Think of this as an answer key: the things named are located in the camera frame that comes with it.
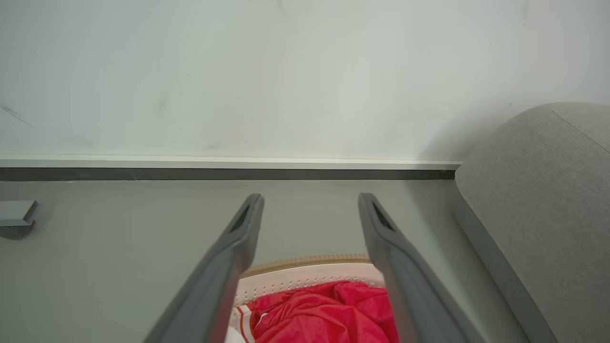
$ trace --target red clothing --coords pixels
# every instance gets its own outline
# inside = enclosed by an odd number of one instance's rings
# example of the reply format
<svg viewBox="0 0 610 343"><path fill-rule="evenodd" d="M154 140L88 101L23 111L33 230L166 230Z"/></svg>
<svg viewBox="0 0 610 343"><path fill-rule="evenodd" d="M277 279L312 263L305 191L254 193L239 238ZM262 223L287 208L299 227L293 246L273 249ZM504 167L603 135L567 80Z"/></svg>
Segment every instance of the red clothing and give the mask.
<svg viewBox="0 0 610 343"><path fill-rule="evenodd" d="M398 343L386 290L361 282L264 295L238 309L248 343Z"/></svg>

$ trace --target floor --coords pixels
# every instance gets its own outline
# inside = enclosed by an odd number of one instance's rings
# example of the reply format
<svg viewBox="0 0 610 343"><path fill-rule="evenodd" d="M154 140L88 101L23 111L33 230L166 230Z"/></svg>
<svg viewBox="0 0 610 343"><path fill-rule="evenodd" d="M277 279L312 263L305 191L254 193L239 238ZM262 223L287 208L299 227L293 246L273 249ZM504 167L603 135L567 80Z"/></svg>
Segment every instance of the floor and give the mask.
<svg viewBox="0 0 610 343"><path fill-rule="evenodd" d="M366 253L357 212L374 193L489 342L520 327L456 223L452 181L0 182L42 205L0 239L0 341L141 341L251 193L265 197L254 264Z"/></svg>

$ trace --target gray sofa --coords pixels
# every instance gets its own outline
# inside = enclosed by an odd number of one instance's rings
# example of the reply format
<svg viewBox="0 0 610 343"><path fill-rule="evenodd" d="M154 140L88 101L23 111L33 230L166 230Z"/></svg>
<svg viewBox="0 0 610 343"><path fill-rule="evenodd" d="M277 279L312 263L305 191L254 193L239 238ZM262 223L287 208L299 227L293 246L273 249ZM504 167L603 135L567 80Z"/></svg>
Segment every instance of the gray sofa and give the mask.
<svg viewBox="0 0 610 343"><path fill-rule="evenodd" d="M609 151L609 106L552 103L456 172L456 218L531 342L610 342Z"/></svg>

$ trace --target laundry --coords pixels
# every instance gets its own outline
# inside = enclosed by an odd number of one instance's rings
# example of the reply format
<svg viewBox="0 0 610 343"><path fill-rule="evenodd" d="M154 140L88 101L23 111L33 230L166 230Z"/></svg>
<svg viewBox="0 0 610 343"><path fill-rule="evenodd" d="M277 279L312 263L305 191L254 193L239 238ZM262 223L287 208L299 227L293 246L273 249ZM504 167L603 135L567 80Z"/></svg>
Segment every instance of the laundry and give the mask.
<svg viewBox="0 0 610 343"><path fill-rule="evenodd" d="M361 282L264 295L235 311L247 343L398 343L387 291Z"/></svg>

